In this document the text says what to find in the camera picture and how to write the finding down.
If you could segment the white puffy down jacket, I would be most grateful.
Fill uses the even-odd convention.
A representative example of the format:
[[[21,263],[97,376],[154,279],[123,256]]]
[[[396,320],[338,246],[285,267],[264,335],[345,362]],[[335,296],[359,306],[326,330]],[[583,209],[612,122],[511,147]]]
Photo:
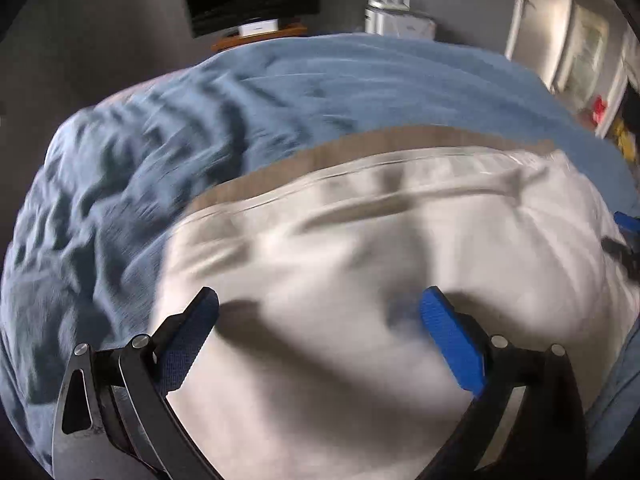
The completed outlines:
[[[154,324],[213,289],[220,317],[168,396],[228,479],[412,479],[472,396],[424,330],[438,287],[491,334],[563,346],[593,404],[639,313],[591,181],[543,145],[424,128],[321,145],[194,200]]]

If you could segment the red object by door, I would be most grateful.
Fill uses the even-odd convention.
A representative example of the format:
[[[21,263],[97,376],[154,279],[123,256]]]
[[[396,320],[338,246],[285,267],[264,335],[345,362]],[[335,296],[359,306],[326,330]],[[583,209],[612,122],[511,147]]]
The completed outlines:
[[[606,110],[608,109],[608,102],[602,98],[600,94],[596,96],[592,103],[590,118],[593,125],[598,126],[603,122]]]

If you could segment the blue fleece blanket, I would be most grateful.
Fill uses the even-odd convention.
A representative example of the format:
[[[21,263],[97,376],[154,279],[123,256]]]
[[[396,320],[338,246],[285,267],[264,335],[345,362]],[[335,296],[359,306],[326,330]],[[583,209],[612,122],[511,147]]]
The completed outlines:
[[[549,140],[612,211],[638,214],[620,152],[526,68],[479,48],[365,34],[216,54],[58,127],[17,213],[1,280],[1,401],[44,469],[75,344],[122,344],[148,320],[168,229],[210,186],[306,148],[434,125]]]

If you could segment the white door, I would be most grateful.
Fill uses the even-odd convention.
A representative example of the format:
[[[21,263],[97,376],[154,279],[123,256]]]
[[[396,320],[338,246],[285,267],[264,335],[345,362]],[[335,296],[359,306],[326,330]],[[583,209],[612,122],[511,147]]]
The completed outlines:
[[[504,56],[551,89],[564,49],[573,0],[514,0]]]

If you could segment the white router with antennas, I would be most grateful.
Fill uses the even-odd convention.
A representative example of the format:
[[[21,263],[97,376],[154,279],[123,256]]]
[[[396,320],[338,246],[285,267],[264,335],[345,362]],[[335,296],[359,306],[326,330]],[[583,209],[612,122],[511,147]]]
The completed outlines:
[[[411,0],[367,0],[364,32],[376,36],[434,40],[436,23],[411,9]]]

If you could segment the wooden television stand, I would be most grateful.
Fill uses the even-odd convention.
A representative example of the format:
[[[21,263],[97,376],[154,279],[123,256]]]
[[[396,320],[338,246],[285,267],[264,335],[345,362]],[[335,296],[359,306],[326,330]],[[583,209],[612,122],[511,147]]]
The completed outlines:
[[[212,51],[218,53],[239,46],[245,46],[246,44],[254,44],[255,42],[291,37],[306,37],[307,35],[308,28],[302,23],[288,24],[285,28],[276,30],[275,32],[263,32],[262,34],[252,36],[241,36],[237,34],[224,37],[212,45]]]

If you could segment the white box under television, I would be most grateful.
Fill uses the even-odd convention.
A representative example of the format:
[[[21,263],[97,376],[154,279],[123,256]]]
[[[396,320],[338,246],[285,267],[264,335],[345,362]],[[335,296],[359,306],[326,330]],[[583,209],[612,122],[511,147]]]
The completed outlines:
[[[279,30],[279,20],[263,20],[240,25],[239,35],[243,38],[271,34]]]

